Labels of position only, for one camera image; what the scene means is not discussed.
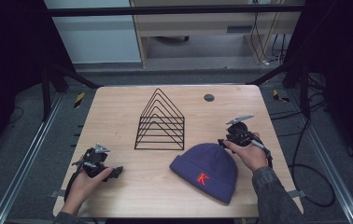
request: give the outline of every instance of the hand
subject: hand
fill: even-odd
[[[253,145],[252,143],[246,147],[240,147],[230,141],[224,141],[223,143],[226,148],[235,152],[241,158],[246,167],[248,167],[252,172],[267,166],[266,154],[261,148]]]
[[[112,168],[106,168],[93,178],[90,178],[86,172],[81,170],[69,190],[61,211],[76,216],[80,206],[89,198],[102,180],[112,173],[112,170]]]

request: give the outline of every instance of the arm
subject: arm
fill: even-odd
[[[67,200],[54,223],[85,223],[77,217],[80,206],[89,198],[97,186],[110,175],[112,168],[106,168],[97,176],[90,178],[86,172],[80,171],[72,184]]]
[[[296,203],[285,191],[273,169],[268,167],[266,155],[261,148],[253,144],[240,147],[229,141],[224,141],[224,144],[253,173],[252,185],[258,196],[261,223],[305,223]]]

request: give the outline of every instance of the beanie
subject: beanie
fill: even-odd
[[[178,155],[170,169],[194,187],[229,204],[235,190],[237,166],[220,145],[204,143]]]

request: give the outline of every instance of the hat brim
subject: hat brim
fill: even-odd
[[[184,160],[181,156],[176,156],[174,161],[170,164],[170,169],[197,189],[202,190],[223,203],[229,204],[232,200],[235,186],[208,174],[205,170],[190,161]],[[204,184],[198,180],[201,174],[208,176],[208,178],[204,180]]]

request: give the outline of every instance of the wooden table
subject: wooden table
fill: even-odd
[[[164,103],[168,98],[183,115],[184,150],[178,150],[177,147],[170,149],[172,143],[161,147],[152,143],[151,147],[156,150],[135,149],[137,134],[142,133],[138,129],[144,127],[142,123],[139,125],[140,118],[154,92],[158,93],[153,100],[154,102],[159,99],[156,102],[158,107],[172,107]],[[212,94],[215,99],[207,102],[207,94]],[[71,163],[78,161],[86,149],[100,143],[111,150],[105,162],[106,166],[124,166],[124,170],[119,178],[102,183],[82,205],[78,215],[257,217],[257,196],[251,184],[252,173],[237,155],[231,154],[238,167],[238,177],[236,190],[229,205],[196,189],[169,169],[170,163],[177,155],[197,144],[217,143],[219,138],[225,138],[226,129],[229,127],[226,125],[227,121],[248,114],[255,117],[245,120],[244,123],[250,131],[261,134],[262,142],[272,151],[275,172],[286,190],[293,190],[284,155],[257,86],[134,86],[98,89]],[[75,171],[75,166],[69,167],[63,189]],[[295,202],[303,210],[300,200],[295,199]],[[54,215],[58,214],[63,204],[64,198],[58,198],[53,209]]]

